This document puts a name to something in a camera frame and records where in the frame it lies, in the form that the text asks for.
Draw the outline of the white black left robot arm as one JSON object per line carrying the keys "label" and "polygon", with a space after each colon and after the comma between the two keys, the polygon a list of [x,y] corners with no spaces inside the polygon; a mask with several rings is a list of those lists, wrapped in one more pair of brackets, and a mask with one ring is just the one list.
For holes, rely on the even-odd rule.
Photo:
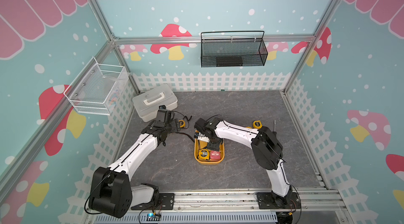
{"label": "white black left robot arm", "polygon": [[97,168],[92,177],[90,194],[84,204],[86,213],[104,213],[122,218],[130,209],[154,208],[160,204],[159,188],[151,184],[132,187],[130,181],[146,157],[166,138],[181,131],[175,112],[162,105],[157,116],[141,132],[138,139],[117,161]]}

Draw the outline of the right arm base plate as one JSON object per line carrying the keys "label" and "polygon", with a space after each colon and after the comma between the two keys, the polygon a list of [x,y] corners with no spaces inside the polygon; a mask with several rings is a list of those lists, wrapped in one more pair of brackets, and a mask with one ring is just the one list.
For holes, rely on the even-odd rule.
{"label": "right arm base plate", "polygon": [[259,208],[274,210],[295,211],[301,209],[301,200],[298,193],[290,191],[285,197],[281,197],[273,192],[256,193]]}

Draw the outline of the pink tape measure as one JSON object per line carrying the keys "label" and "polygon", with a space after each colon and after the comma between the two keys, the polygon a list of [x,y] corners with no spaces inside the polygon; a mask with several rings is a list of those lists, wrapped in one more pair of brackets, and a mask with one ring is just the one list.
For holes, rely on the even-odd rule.
{"label": "pink tape measure", "polygon": [[209,153],[209,160],[212,162],[218,162],[222,158],[221,153],[219,151],[211,150]]}

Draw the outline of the yellow tape measure front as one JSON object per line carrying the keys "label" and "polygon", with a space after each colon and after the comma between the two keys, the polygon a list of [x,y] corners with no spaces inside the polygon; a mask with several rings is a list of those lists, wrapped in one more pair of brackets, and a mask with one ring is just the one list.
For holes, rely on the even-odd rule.
{"label": "yellow tape measure front", "polygon": [[209,153],[208,149],[201,149],[198,151],[197,160],[199,162],[209,162]]}

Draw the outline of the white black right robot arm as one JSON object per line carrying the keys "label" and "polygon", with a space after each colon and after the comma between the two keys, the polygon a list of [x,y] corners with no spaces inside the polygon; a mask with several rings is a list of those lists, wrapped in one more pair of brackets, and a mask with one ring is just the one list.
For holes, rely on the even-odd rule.
{"label": "white black right robot arm", "polygon": [[274,131],[265,126],[260,129],[249,129],[220,118],[208,121],[200,118],[194,128],[198,131],[196,139],[207,142],[209,150],[217,150],[223,139],[251,148],[257,164],[267,171],[274,203],[277,205],[289,203],[292,188],[284,172],[283,146]]}

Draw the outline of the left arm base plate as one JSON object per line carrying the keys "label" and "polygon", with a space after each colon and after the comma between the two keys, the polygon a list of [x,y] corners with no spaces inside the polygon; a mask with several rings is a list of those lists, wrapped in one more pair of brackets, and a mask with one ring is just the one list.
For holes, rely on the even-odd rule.
{"label": "left arm base plate", "polygon": [[174,193],[159,193],[158,196],[153,196],[151,202],[132,206],[131,210],[173,210],[174,208]]}

